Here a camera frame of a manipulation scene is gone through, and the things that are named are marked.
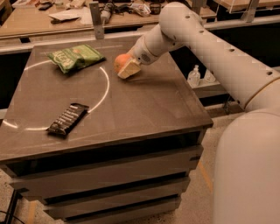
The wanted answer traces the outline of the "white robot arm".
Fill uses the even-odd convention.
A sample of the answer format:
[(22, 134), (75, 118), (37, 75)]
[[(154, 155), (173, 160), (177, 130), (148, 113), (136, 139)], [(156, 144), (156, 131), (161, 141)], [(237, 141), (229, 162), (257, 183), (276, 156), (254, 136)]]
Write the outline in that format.
[(220, 137), (213, 224), (280, 224), (280, 73), (207, 31), (196, 13), (168, 3), (159, 23), (116, 62), (119, 77), (188, 47), (244, 109)]

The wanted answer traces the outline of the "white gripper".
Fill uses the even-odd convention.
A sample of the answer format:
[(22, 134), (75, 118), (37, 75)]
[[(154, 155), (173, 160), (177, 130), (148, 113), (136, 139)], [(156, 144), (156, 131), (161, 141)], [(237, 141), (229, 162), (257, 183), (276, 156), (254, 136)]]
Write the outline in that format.
[(122, 79), (127, 79), (141, 70), (140, 64), (149, 65), (155, 62), (159, 58), (155, 51), (157, 43), (149, 35), (139, 38), (128, 51), (134, 59), (130, 58), (117, 75)]

